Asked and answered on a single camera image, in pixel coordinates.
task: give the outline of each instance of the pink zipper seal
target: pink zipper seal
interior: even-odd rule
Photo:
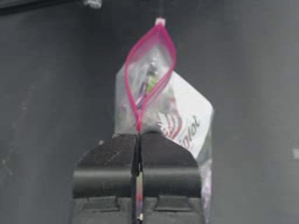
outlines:
[[[143,107],[140,109],[140,112],[138,112],[136,101],[135,101],[135,97],[134,97],[131,87],[130,87],[130,83],[128,83],[128,65],[130,65],[130,62],[131,62],[132,58],[135,57],[135,54],[136,54],[139,48],[143,46],[143,44],[146,44],[148,39],[158,32],[163,36],[163,42],[164,42],[164,45],[167,46],[167,49],[170,51],[170,55],[171,55],[171,58],[172,58],[172,64],[171,64],[170,69],[168,69],[167,73],[164,74],[163,78],[158,81],[152,91],[150,92],[150,94],[144,98]],[[174,72],[174,67],[175,67],[175,61],[176,61],[176,51],[175,51],[175,47],[174,47],[174,42],[172,42],[170,34],[168,34],[168,32],[164,28],[164,19],[158,18],[156,21],[155,21],[155,27],[140,38],[140,40],[135,44],[135,46],[134,46],[134,48],[132,48],[132,50],[131,50],[131,52],[130,52],[130,54],[127,55],[127,58],[126,58],[126,68],[124,68],[126,92],[127,92],[127,97],[128,97],[131,109],[132,109],[132,112],[134,112],[134,115],[135,115],[135,128],[138,130],[138,133],[140,133],[142,128],[143,128],[143,115],[144,115],[144,112],[146,112],[146,106],[147,106],[151,98],[154,97],[154,95],[159,94],[163,91],[163,89],[164,89],[164,87],[168,83],[168,80],[171,79],[172,72]]]

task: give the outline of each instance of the dark gray background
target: dark gray background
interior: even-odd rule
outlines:
[[[172,1],[176,71],[210,99],[214,224],[299,221],[299,1]],[[82,153],[114,132],[115,74],[146,0],[0,17],[0,223],[66,224]]]

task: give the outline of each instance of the plastic bag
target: plastic bag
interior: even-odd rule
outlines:
[[[198,160],[206,219],[211,206],[213,106],[174,71],[176,52],[164,23],[142,37],[116,75],[115,133],[156,130]]]

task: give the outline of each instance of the gray surface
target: gray surface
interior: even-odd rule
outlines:
[[[118,2],[0,18],[4,224],[68,222],[72,168],[112,135],[115,73],[155,18],[146,1]],[[176,71],[217,109],[211,223],[297,224],[299,2],[183,2]]]

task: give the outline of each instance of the ziplock bag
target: ziplock bag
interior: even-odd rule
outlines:
[[[211,120],[213,106],[174,71],[174,42],[158,19],[138,41],[116,75],[115,133],[155,130],[191,152],[202,177],[206,219],[211,209]]]

